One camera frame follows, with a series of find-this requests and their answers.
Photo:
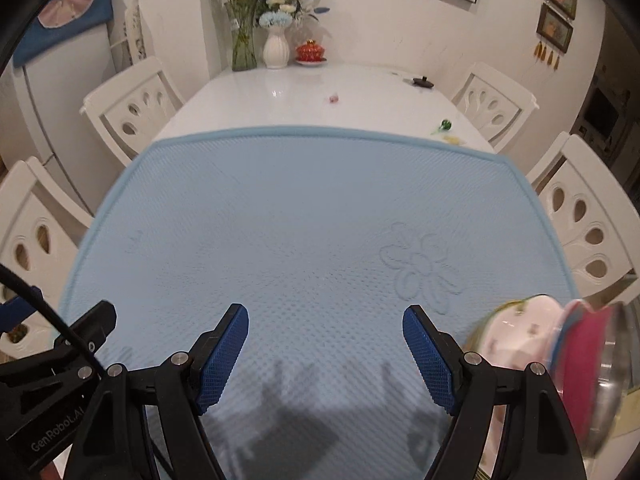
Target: blue flower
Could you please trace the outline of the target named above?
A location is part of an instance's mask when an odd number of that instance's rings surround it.
[[[268,10],[262,16],[260,16],[260,20],[258,20],[260,26],[263,28],[269,27],[289,27],[293,22],[293,18],[287,12],[282,12],[281,10],[277,10],[273,12],[272,10]]]

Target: embossed flower pattern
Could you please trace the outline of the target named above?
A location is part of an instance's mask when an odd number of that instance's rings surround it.
[[[447,261],[447,250],[435,234],[422,237],[405,224],[392,225],[396,238],[392,245],[380,249],[380,259],[397,270],[394,286],[405,301],[424,300],[423,306],[446,314],[450,296],[460,294],[458,270]]]

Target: pink fabric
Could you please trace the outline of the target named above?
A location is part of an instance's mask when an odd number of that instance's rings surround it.
[[[562,367],[562,402],[578,441],[589,431],[605,330],[612,308],[603,308],[584,317],[566,335]]]
[[[38,16],[44,28],[59,28],[82,16],[94,0],[51,0]]]

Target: metal screw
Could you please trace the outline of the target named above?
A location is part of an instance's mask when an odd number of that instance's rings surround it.
[[[122,365],[115,364],[115,365],[111,365],[109,368],[107,368],[107,375],[109,377],[117,377],[121,373],[122,373]]]
[[[465,361],[473,366],[478,366],[482,362],[482,358],[475,352],[467,352],[465,354]]]
[[[94,373],[94,371],[91,370],[91,367],[83,366],[78,370],[78,377],[84,381],[85,379],[91,377],[92,373]]]
[[[540,363],[531,363],[531,371],[536,375],[544,375],[546,372],[546,368]]]
[[[189,360],[189,354],[187,352],[178,352],[171,356],[171,362],[174,365],[183,365]]]

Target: stainless steel bowl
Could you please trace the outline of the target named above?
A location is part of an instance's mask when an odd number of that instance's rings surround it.
[[[630,379],[631,337],[623,305],[619,303],[609,308],[613,312],[605,329],[590,428],[583,442],[580,442],[585,458],[595,457],[606,443]]]

